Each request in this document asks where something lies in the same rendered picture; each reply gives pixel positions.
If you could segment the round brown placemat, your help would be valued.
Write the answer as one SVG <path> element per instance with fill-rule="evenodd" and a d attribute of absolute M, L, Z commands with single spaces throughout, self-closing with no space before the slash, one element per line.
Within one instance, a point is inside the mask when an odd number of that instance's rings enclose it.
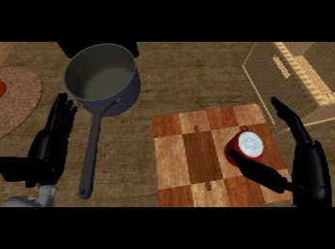
<path fill-rule="evenodd" d="M 0 69 L 0 80 L 8 91 L 0 98 L 0 138 L 27 121 L 40 102 L 43 82 L 37 74 L 24 67 Z"/>

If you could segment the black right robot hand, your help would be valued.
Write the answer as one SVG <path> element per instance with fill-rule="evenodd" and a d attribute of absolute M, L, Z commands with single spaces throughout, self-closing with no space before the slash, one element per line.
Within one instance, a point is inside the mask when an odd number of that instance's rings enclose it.
<path fill-rule="evenodd" d="M 257 184 L 278 194 L 284 194 L 287 191 L 294 194 L 295 207 L 331 207 L 332 184 L 322 144 L 318 140 L 312 140 L 295 111 L 276 97 L 272 97 L 272 104 L 297 141 L 293 181 L 288 181 L 273 167 L 247 156 L 239 147 L 226 146 L 226 158 L 239 167 L 244 176 Z"/>

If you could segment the checkered wooden cutting board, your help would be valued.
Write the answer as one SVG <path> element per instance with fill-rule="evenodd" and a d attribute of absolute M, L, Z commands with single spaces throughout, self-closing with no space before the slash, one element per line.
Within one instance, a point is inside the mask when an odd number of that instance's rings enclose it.
<path fill-rule="evenodd" d="M 157 116 L 152 119 L 158 205 L 260 206 L 290 201 L 250 180 L 226 159 L 226 144 L 247 128 L 263 139 L 260 162 L 290 177 L 269 124 L 256 104 Z"/>

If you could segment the wicker basket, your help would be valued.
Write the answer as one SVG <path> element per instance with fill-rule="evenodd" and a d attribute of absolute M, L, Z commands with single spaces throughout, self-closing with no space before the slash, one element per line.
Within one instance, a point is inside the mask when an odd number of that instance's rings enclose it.
<path fill-rule="evenodd" d="M 290 127 L 276 115 L 276 97 L 304 125 L 335 120 L 335 42 L 256 42 L 244 70 L 275 130 Z"/>

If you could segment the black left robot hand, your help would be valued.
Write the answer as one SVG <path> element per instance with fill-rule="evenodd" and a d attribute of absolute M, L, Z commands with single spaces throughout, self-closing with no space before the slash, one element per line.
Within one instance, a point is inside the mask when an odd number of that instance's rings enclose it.
<path fill-rule="evenodd" d="M 59 93 L 45 129 L 37 133 L 28 156 L 0 157 L 0 174 L 8 182 L 27 182 L 27 187 L 56 185 L 67 165 L 70 136 L 78 107 Z"/>

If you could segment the dark grey saucepan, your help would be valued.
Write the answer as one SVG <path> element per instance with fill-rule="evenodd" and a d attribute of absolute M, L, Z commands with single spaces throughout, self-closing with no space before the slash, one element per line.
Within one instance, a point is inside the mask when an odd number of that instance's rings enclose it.
<path fill-rule="evenodd" d="M 117 44 L 99 44 L 80 51 L 67 66 L 64 84 L 92 113 L 80 183 L 80 198 L 89 199 L 93 192 L 102 118 L 126 113 L 140 97 L 140 73 L 130 50 Z"/>

